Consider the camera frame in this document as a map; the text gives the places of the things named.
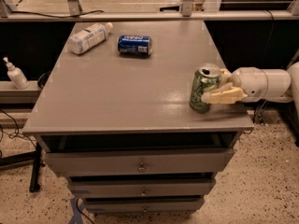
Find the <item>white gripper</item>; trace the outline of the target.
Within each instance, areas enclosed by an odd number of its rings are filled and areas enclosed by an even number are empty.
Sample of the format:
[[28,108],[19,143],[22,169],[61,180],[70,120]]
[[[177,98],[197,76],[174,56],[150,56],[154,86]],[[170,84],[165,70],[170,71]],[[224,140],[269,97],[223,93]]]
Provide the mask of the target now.
[[231,73],[222,68],[221,87],[204,92],[201,101],[206,104],[234,104],[241,100],[244,103],[258,102],[264,97],[267,84],[266,74],[261,69],[242,67]]

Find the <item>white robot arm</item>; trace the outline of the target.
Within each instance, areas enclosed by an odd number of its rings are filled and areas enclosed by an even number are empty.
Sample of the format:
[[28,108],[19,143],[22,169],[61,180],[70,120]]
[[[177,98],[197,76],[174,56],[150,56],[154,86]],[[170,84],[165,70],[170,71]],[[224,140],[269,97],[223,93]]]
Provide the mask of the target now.
[[298,98],[298,63],[289,69],[241,67],[229,72],[221,69],[217,89],[205,91],[201,101],[207,104],[255,103],[267,100],[288,103]]

